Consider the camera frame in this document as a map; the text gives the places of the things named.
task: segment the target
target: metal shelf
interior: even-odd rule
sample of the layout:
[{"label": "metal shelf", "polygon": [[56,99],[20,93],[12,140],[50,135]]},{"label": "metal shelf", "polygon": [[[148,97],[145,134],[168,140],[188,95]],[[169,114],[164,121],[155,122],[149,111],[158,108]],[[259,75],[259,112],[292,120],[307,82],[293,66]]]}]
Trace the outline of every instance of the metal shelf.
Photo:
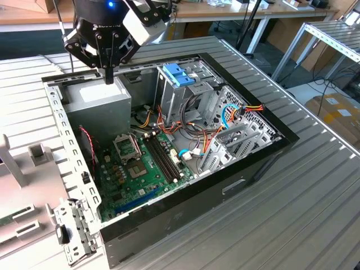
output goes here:
[{"label": "metal shelf", "polygon": [[276,80],[279,77],[281,71],[290,59],[291,54],[296,49],[298,42],[305,32],[313,35],[313,38],[297,60],[297,63],[301,62],[301,60],[307,55],[316,39],[325,42],[343,54],[343,57],[335,64],[335,68],[328,73],[326,76],[327,78],[335,71],[345,57],[348,57],[355,62],[360,61],[360,53],[358,52],[360,49],[360,29],[348,26],[342,21],[306,22],[301,26],[279,65],[276,67],[276,70],[272,75],[273,80]]}]

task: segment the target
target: blue cable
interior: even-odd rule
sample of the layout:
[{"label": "blue cable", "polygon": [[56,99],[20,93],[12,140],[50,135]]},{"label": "blue cable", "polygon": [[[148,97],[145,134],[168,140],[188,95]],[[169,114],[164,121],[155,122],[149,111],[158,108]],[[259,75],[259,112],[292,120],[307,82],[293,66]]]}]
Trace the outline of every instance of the blue cable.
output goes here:
[{"label": "blue cable", "polygon": [[233,103],[231,103],[231,104],[226,104],[226,105],[224,106],[223,111],[222,111],[222,113],[221,113],[221,120],[222,120],[222,122],[223,122],[224,127],[226,127],[226,129],[229,128],[229,125],[227,124],[226,119],[225,119],[225,111],[226,111],[226,108],[227,108],[227,107],[230,107],[230,106],[231,106],[231,107],[234,107],[236,110],[239,109],[239,107],[238,107],[236,104],[233,104]]},{"label": "blue cable", "polygon": [[189,149],[183,149],[183,150],[181,150],[181,151],[179,152],[179,157],[181,158],[181,156],[182,156],[184,153],[188,152],[188,151],[190,151],[190,150],[189,150]]}]

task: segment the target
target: yellow cable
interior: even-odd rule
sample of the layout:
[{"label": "yellow cable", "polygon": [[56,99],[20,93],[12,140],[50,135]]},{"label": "yellow cable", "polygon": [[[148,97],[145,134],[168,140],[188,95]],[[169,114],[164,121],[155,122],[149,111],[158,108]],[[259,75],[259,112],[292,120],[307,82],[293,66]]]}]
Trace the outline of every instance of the yellow cable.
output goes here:
[{"label": "yellow cable", "polygon": [[150,121],[150,111],[147,113],[147,118],[146,118],[145,123],[142,124],[142,125],[139,125],[139,128],[144,128],[144,127],[146,127],[146,126],[149,124],[149,121]]}]

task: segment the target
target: aluminum extrusion table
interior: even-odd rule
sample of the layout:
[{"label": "aluminum extrusion table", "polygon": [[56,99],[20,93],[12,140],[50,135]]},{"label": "aluminum extrusion table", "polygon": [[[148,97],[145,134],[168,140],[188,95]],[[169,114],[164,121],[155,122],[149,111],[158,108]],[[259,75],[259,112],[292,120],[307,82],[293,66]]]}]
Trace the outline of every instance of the aluminum extrusion table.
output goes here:
[{"label": "aluminum extrusion table", "polygon": [[[115,269],[353,269],[360,260],[360,154],[280,86],[215,37],[142,47],[134,62],[207,52],[300,137],[256,184]],[[67,54],[48,56],[70,72]],[[74,62],[75,71],[86,67]],[[41,77],[42,57],[0,62],[0,125],[12,154],[49,146],[78,196]],[[107,269],[99,252],[75,269]],[[0,261],[0,269],[67,269],[55,235]]]},{"label": "aluminum extrusion table", "polygon": [[326,79],[328,79],[331,74],[334,73],[334,71],[339,67],[341,62],[346,57],[350,58],[355,62],[360,61],[360,29],[353,26],[348,26],[343,21],[322,21],[312,23],[305,22],[302,24],[294,40],[291,42],[289,48],[287,49],[280,63],[276,67],[276,70],[272,74],[271,78],[273,80],[277,80],[277,78],[281,74],[281,71],[290,59],[291,54],[296,49],[298,42],[300,41],[301,37],[305,32],[310,33],[311,35],[313,35],[313,37],[305,47],[304,51],[302,52],[296,63],[300,63],[306,57],[306,55],[313,47],[316,39],[325,42],[327,45],[331,46],[342,54],[341,58],[325,76]]}]

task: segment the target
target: ram slot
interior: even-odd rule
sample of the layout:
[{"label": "ram slot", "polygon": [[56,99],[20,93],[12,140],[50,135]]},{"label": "ram slot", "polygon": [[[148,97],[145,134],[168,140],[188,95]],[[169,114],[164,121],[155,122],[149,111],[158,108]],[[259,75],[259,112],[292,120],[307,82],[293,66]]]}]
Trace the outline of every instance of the ram slot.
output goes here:
[{"label": "ram slot", "polygon": [[155,162],[164,173],[166,181],[168,183],[172,183],[174,179],[179,179],[180,174],[177,168],[172,163],[167,153],[163,150],[159,141],[156,138],[150,138],[145,142],[145,146],[148,148]]},{"label": "ram slot", "polygon": [[154,145],[155,145],[158,153],[161,154],[161,157],[164,159],[164,161],[166,162],[168,168],[172,172],[172,176],[174,178],[176,178],[176,179],[179,179],[180,174],[179,174],[178,169],[176,168],[174,163],[170,160],[168,154],[164,151],[164,149],[162,148],[160,142],[156,138],[154,138]]},{"label": "ram slot", "polygon": [[149,153],[151,154],[152,158],[155,160],[155,163],[160,167],[160,170],[164,174],[166,181],[168,183],[171,183],[173,178],[168,169],[166,168],[165,164],[162,162],[161,158],[159,158],[158,153],[155,151],[153,145],[150,143],[149,140],[144,141],[144,144]]}]

